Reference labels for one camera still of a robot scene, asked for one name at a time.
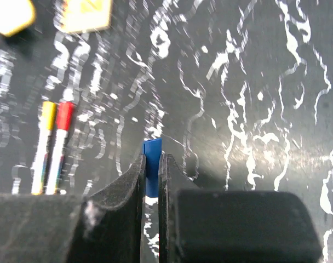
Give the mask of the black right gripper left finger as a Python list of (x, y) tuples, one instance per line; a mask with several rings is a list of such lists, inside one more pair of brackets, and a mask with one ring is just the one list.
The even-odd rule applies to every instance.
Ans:
[(146, 157), (84, 199), (66, 262), (139, 262)]

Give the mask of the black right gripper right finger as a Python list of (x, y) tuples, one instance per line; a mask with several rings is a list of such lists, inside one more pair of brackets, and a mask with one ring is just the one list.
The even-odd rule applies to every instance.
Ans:
[(159, 161), (160, 262), (318, 262), (317, 232), (295, 194), (206, 190), (172, 155)]

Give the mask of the blue pen cap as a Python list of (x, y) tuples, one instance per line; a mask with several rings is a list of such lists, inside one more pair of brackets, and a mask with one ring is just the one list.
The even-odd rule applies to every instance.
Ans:
[(142, 152), (146, 157), (146, 196), (158, 197), (158, 170), (162, 154), (162, 139), (144, 141)]

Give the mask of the red white pen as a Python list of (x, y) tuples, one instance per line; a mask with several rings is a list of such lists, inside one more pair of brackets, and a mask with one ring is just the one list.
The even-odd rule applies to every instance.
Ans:
[(68, 132), (71, 126), (74, 103), (70, 101), (61, 102), (56, 115), (56, 135), (51, 157), (51, 165), (45, 189), (46, 195), (54, 195), (58, 191), (58, 182), (62, 171), (64, 150)]

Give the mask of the yellow white pen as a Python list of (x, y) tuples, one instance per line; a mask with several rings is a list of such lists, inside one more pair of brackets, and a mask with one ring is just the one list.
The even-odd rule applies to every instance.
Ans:
[(51, 101), (44, 101), (42, 114), (39, 122), (39, 138), (35, 160), (33, 162), (33, 181), (31, 194), (40, 195), (43, 192), (44, 179), (46, 175), (50, 137), (54, 127), (56, 104)]

